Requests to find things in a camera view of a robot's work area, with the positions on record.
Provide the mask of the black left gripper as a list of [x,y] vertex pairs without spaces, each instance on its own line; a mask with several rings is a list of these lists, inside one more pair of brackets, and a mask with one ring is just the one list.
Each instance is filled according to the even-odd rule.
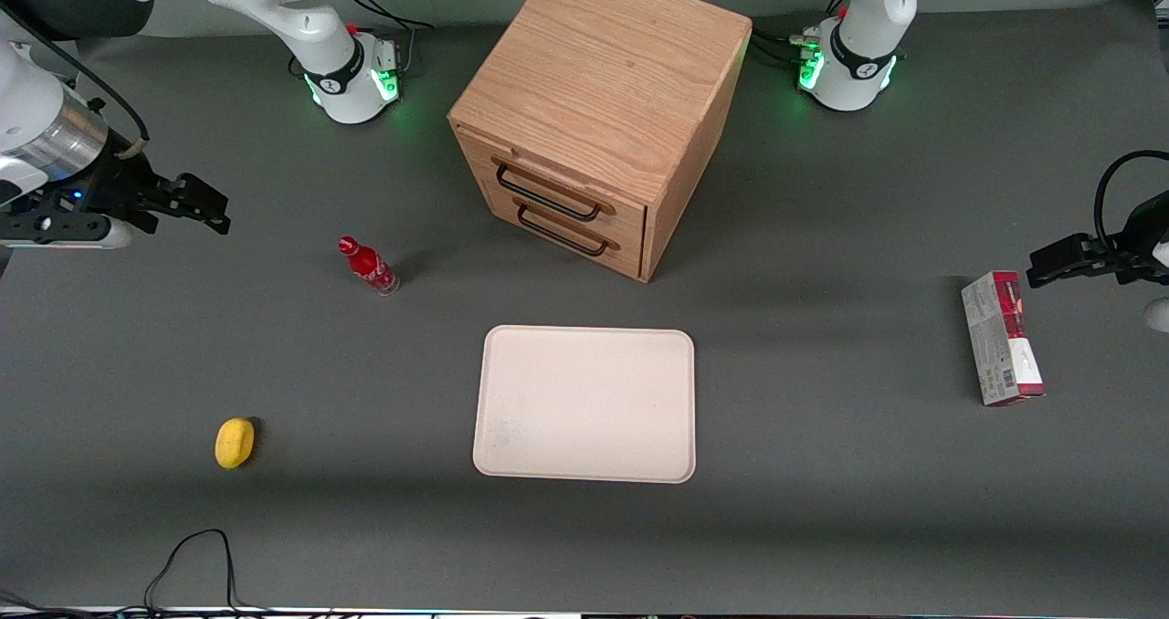
[[1165,231],[1168,192],[1161,192],[1132,210],[1116,236],[1116,250],[1106,246],[1109,237],[1100,239],[1078,232],[1028,253],[1028,286],[1042,288],[1057,279],[1078,274],[1115,277],[1119,285],[1151,281],[1168,286]]

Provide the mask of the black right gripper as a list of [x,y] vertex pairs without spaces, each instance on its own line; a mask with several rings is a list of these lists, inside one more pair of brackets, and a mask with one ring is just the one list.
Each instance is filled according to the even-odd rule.
[[85,169],[50,181],[18,199],[19,236],[108,236],[116,220],[155,235],[160,215],[196,221],[228,235],[228,199],[192,173],[167,181],[152,171],[145,154],[122,160],[125,137],[113,133]]

